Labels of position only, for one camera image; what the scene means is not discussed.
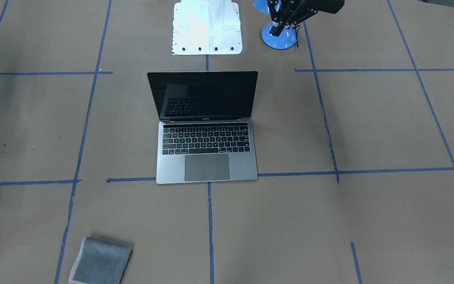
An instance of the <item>black screen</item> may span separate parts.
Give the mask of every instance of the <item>black screen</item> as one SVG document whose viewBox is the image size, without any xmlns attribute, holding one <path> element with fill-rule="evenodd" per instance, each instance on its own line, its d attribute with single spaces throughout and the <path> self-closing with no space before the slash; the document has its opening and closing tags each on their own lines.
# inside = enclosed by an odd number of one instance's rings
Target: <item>black screen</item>
<svg viewBox="0 0 454 284">
<path fill-rule="evenodd" d="M 160 119 L 251 117 L 257 71 L 149 72 Z"/>
</svg>

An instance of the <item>laptop keyboard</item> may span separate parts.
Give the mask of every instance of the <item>laptop keyboard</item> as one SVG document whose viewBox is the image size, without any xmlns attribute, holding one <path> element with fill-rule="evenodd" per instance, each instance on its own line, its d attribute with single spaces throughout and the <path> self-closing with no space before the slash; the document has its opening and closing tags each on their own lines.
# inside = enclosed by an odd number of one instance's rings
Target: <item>laptop keyboard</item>
<svg viewBox="0 0 454 284">
<path fill-rule="evenodd" d="M 247 122 L 164 125 L 163 155 L 250 151 Z"/>
</svg>

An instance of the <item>light blue object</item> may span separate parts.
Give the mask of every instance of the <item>light blue object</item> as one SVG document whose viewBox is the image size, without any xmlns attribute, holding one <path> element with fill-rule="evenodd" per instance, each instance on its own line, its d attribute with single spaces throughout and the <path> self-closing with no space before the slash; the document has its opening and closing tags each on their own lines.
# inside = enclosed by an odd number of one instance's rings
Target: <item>light blue object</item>
<svg viewBox="0 0 454 284">
<path fill-rule="evenodd" d="M 266 13 L 267 15 L 270 15 L 271 13 L 269 12 L 269 6 L 267 5 L 267 1 L 266 0 L 253 0 L 253 6 L 263 12 L 263 13 Z M 279 7 L 281 6 L 281 4 L 278 2 L 276 4 L 276 11 L 279 11 Z"/>
<path fill-rule="evenodd" d="M 295 28 L 284 29 L 279 36 L 273 36 L 270 33 L 272 25 L 273 22 L 269 22 L 262 28 L 262 40 L 267 46 L 276 50 L 286 50 L 295 44 L 297 41 Z"/>
</svg>

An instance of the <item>keyboard key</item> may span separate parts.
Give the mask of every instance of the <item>keyboard key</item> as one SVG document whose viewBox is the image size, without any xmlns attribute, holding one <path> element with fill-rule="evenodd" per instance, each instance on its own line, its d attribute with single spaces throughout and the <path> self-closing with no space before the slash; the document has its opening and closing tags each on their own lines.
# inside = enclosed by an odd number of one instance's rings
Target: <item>keyboard key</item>
<svg viewBox="0 0 454 284">
<path fill-rule="evenodd" d="M 176 144 L 164 144 L 162 149 L 176 149 Z"/>
<path fill-rule="evenodd" d="M 189 153 L 218 153 L 218 148 L 189 149 Z"/>
</svg>

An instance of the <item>open laptop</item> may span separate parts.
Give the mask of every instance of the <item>open laptop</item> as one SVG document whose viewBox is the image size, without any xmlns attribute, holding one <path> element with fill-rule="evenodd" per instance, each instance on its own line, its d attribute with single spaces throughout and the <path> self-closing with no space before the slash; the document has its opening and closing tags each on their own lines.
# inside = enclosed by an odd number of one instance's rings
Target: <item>open laptop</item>
<svg viewBox="0 0 454 284">
<path fill-rule="evenodd" d="M 257 71 L 149 72 L 159 115 L 157 183 L 257 179 Z"/>
</svg>

